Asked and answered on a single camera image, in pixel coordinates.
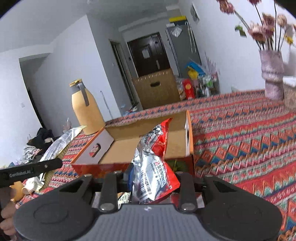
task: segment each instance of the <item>pink flower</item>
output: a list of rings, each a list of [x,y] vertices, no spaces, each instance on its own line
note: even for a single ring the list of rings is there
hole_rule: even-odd
[[[227,1],[220,1],[220,11],[227,14],[234,14],[234,7]]]
[[[250,2],[250,4],[252,5],[257,5],[258,3],[261,2],[261,0],[248,0]]]
[[[266,36],[263,31],[263,27],[257,24],[251,24],[250,29],[248,30],[249,35],[252,36],[254,40],[259,41],[260,43],[265,43]]]
[[[274,27],[274,23],[275,23],[275,18],[274,16],[272,16],[271,14],[265,14],[265,13],[262,13],[263,15],[263,22],[269,26],[270,28],[271,27]]]
[[[279,14],[277,19],[276,19],[276,23],[281,26],[282,28],[284,28],[287,23],[288,23],[288,20],[286,18],[286,16],[284,14]]]
[[[267,37],[272,37],[274,35],[274,26],[263,25],[263,31]]]

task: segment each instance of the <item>human hand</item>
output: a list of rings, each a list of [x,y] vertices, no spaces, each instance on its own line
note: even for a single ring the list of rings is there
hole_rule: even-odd
[[[10,197],[14,198],[15,189],[11,189]],[[15,214],[16,207],[15,204],[10,201],[6,207],[1,211],[1,216],[4,220],[0,223],[0,228],[4,231],[4,233],[8,236],[12,236],[16,233],[14,224],[13,224],[13,216]]]

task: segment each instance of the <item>patterned tablecloth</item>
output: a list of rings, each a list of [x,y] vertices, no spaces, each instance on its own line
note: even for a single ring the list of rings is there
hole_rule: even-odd
[[[133,113],[107,123],[131,121],[190,111],[194,137],[195,175],[207,173],[275,204],[283,215],[279,240],[296,234],[296,113],[283,102],[264,97],[264,90],[237,92],[184,101]],[[49,188],[77,178],[73,157],[92,138],[80,134],[56,171]],[[26,196],[21,205],[38,194]]]

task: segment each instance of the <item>red package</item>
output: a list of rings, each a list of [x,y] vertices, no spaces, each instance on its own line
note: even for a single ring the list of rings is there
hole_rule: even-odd
[[[182,84],[184,87],[184,92],[186,94],[186,99],[187,100],[195,99],[194,88],[191,84],[191,80],[185,79]]]
[[[164,161],[171,119],[143,136],[135,151],[133,199],[139,203],[154,202],[180,187],[176,175]]]

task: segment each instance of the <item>gray refrigerator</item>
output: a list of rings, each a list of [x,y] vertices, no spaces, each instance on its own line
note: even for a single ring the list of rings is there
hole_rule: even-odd
[[[189,78],[187,73],[188,68],[186,68],[187,63],[190,61],[193,61],[201,65],[200,55],[198,53],[197,48],[195,52],[194,43],[193,43],[194,38],[191,39],[191,44],[190,44],[190,36],[188,33],[187,26],[186,25],[178,25],[178,26],[182,29],[182,32],[178,37],[175,37],[172,34],[172,31],[174,30],[175,27],[166,28],[166,33],[168,36],[168,41],[172,48],[172,52],[176,60],[179,76],[181,78]]]

